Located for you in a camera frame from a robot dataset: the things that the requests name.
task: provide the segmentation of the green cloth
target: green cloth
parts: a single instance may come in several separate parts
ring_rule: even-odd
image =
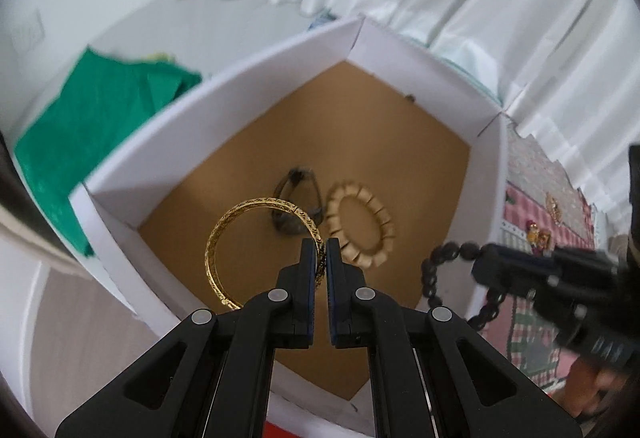
[[[93,251],[69,194],[156,112],[202,81],[167,62],[122,62],[87,49],[60,96],[15,146],[40,208],[82,254]]]

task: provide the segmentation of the wooden floor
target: wooden floor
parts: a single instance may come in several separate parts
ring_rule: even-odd
[[[145,323],[135,319],[97,281],[51,271],[38,310],[31,354],[36,424],[53,437],[68,414],[156,340]]]
[[[140,234],[169,270],[216,312],[204,249],[217,219],[233,205],[270,196],[296,165],[315,170],[322,195],[343,180],[369,187],[396,225],[389,260],[367,283],[415,307],[420,262],[446,237],[458,204],[468,146],[421,108],[363,71],[340,63],[288,95],[215,151],[168,195]],[[377,226],[342,209],[347,232],[363,247]],[[327,237],[326,224],[321,225]],[[298,260],[299,237],[279,235],[267,211],[235,221],[218,249],[224,287],[240,302],[272,288],[280,268]],[[316,333],[309,351],[276,358],[315,385],[349,400],[368,379],[366,352],[335,350],[328,337],[326,288],[316,294]]]

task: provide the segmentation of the cardboard box bottom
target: cardboard box bottom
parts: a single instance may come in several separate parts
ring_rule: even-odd
[[[140,234],[191,292],[215,312],[223,312],[204,272],[204,250],[213,226],[233,205],[271,196],[290,168],[310,167],[325,200],[333,185],[354,180],[387,207],[396,226],[394,250],[386,263],[365,272],[367,284],[415,307],[420,262],[447,235],[468,153],[468,145],[426,111],[374,76],[341,62],[213,152],[160,203]],[[305,190],[296,195],[299,205],[312,203]],[[377,225],[362,206],[343,202],[340,214],[354,241],[363,248],[375,246]],[[320,228],[328,237],[326,223]],[[217,251],[226,291],[244,303],[273,288],[278,271],[298,261],[301,238],[277,233],[266,209],[238,218]],[[316,386],[350,400],[369,378],[367,353],[331,347],[326,304],[323,283],[316,292],[313,347],[278,350],[276,359]]]

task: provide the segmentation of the pink checkered cloth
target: pink checkered cloth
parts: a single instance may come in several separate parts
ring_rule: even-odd
[[[551,215],[542,205],[510,183],[507,183],[507,195],[515,200],[513,205],[508,202],[504,204],[503,217],[509,223],[526,231],[527,222],[532,220],[538,224],[540,230],[544,229],[551,232],[554,245],[580,247],[582,249],[593,248],[593,242],[585,241],[566,225],[556,225],[551,219]]]
[[[536,222],[540,229],[551,232],[555,245],[584,249],[594,247],[593,237],[590,237],[590,241],[585,241],[565,225],[556,225],[543,206],[510,183],[507,183],[507,195],[514,199],[515,203],[505,202],[503,218],[521,230],[526,231],[527,222],[531,220]],[[536,345],[537,341],[548,346],[555,337],[555,329],[550,325],[540,327],[539,323],[535,323],[532,326],[535,317],[529,301],[508,296],[500,308],[500,315],[486,326],[482,336],[516,367],[523,369],[528,346]],[[548,357],[548,368],[524,372],[538,386],[548,386],[555,379],[567,376],[575,359],[571,352],[554,348]]]

